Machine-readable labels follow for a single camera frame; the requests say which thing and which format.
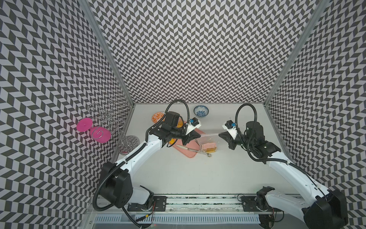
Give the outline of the clear resealable bag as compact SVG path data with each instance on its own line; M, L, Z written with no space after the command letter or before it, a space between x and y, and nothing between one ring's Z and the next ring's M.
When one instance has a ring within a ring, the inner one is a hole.
M201 149L206 152L208 148L217 148L221 141L218 133L215 134L201 134L201 137L196 139L196 142L200 145Z

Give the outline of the metal tongs white tips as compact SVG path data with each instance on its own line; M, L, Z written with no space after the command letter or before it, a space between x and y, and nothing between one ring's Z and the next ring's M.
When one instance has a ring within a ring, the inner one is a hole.
M185 147L185 146L180 146L180 145L177 145L177 147L179 147L179 148L181 148L181 149L184 149L184 150L191 151L191 152L195 152L195 153L199 153L199 154L207 155L208 157L211 157L211 156L212 156L210 153L207 153L207 152L203 151L202 149L200 149L200 150L196 150L196 149L187 148L187 147Z

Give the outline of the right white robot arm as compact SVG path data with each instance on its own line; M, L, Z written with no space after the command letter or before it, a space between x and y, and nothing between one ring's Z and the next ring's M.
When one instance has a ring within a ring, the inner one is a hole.
M281 210L302 220L310 229L341 229L348 224L346 196L311 178L292 163L279 147L266 141L263 135L250 139L247 135L223 132L219 137L228 143L230 149L241 146L252 160L274 169L302 197L297 199L273 187L262 187L253 201L258 210Z

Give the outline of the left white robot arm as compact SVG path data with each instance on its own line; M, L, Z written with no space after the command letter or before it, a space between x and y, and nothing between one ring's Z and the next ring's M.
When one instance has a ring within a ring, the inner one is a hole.
M146 187L133 185L132 179L136 171L171 139L180 139L186 145L200 137L196 130L186 134L183 128L176 127L156 127L149 130L147 140L131 153L115 163L108 162L103 166L100 182L92 199L94 210L104 211L111 207L121 209L130 203L150 209L154 193Z

